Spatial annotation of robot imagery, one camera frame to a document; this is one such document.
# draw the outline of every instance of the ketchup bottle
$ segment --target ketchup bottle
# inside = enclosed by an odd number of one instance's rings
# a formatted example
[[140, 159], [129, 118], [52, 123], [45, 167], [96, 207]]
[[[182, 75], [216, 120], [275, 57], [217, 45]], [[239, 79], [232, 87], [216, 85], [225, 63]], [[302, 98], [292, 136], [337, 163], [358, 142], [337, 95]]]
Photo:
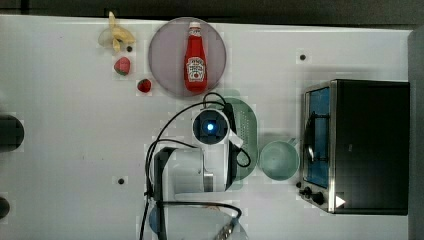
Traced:
[[184, 58], [184, 82], [186, 88], [195, 93], [203, 92], [208, 86], [206, 57], [198, 22], [190, 23], [187, 51]]

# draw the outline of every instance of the strawberry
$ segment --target strawberry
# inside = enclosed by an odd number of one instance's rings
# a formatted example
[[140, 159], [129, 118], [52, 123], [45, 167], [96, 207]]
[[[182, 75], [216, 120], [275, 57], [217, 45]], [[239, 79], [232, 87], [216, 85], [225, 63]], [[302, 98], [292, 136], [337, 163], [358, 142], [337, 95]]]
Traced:
[[140, 92], [148, 93], [151, 88], [152, 83], [149, 79], [143, 79], [137, 84], [137, 89], [140, 90]]
[[117, 73], [121, 74], [122, 76], [126, 76], [130, 72], [130, 66], [130, 60], [126, 57], [122, 57], [115, 63], [113, 68]]

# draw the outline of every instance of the oven handle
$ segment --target oven handle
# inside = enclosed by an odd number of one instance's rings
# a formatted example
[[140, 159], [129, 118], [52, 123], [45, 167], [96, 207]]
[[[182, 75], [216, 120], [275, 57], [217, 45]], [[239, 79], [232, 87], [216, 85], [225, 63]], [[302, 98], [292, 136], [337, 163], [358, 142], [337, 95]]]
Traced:
[[304, 132], [304, 151], [306, 153], [306, 156], [308, 156], [308, 160], [311, 162], [315, 161], [314, 157], [314, 149], [315, 149], [315, 119], [317, 118], [325, 118], [327, 119], [327, 131], [330, 131], [330, 128], [328, 126], [330, 115], [318, 115], [315, 112], [312, 112], [311, 115], [308, 118], [308, 122], [306, 123], [306, 128]]

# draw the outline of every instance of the green cup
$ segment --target green cup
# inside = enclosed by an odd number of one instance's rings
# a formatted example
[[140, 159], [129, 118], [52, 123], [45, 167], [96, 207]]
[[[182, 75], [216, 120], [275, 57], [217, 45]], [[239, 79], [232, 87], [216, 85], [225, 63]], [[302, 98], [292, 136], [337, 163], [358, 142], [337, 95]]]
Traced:
[[283, 181], [291, 178], [299, 169], [299, 155], [294, 146], [296, 139], [288, 142], [274, 141], [268, 143], [261, 152], [259, 168], [269, 178]]

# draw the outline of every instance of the oven knob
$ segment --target oven knob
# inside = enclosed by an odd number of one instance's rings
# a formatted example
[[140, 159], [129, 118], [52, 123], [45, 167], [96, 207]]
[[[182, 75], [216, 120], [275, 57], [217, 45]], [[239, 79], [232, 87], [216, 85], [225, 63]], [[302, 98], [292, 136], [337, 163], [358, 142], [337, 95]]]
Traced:
[[305, 187], [303, 190], [299, 191], [300, 195], [305, 196], [305, 198], [309, 199], [312, 194], [312, 190], [309, 187]]
[[324, 203], [324, 195], [321, 192], [317, 192], [311, 195], [312, 201], [314, 201], [318, 205], [322, 205]]

